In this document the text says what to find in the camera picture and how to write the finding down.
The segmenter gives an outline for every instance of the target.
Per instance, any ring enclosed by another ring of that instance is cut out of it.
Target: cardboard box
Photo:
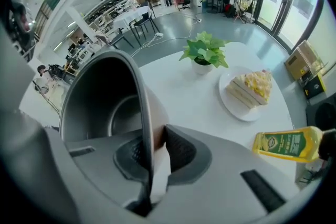
[[[289,56],[285,65],[295,80],[300,79],[308,71],[316,72],[316,62],[319,56],[311,48],[310,44],[304,40],[297,49]]]
[[[312,49],[309,42],[304,40],[298,48],[301,50],[302,54],[308,60],[308,62],[312,65],[315,61],[319,59],[316,52]]]
[[[285,65],[295,80],[300,79],[311,68],[311,64],[304,57],[299,48],[297,48],[291,56],[289,56]]]

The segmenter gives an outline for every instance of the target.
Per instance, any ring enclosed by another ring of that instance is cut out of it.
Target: layered cake
[[[272,88],[269,71],[257,71],[236,76],[226,90],[250,109],[268,104]]]

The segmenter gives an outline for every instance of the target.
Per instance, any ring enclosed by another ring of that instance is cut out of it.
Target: round table
[[[230,42],[223,50],[229,67],[243,66],[252,71],[264,68],[261,60],[243,43]],[[252,148],[258,132],[293,129],[284,97],[273,78],[269,103],[261,108],[261,117],[254,122],[244,122],[225,108],[219,96],[218,81],[224,67],[198,75],[192,70],[190,59],[179,61],[181,55],[182,52],[178,52],[140,68],[145,84],[165,107],[170,124],[231,140],[248,149]],[[266,155],[260,157],[295,181],[296,162]]]

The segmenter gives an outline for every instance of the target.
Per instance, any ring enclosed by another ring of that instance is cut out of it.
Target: bottle label
[[[306,146],[306,139],[303,132],[286,134],[265,134],[261,150],[289,155],[300,156]]]

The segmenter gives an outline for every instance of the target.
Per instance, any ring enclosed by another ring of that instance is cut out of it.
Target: yellow bottle
[[[284,132],[261,132],[257,133],[252,150],[259,154],[309,163],[319,158],[323,133],[314,126]]]

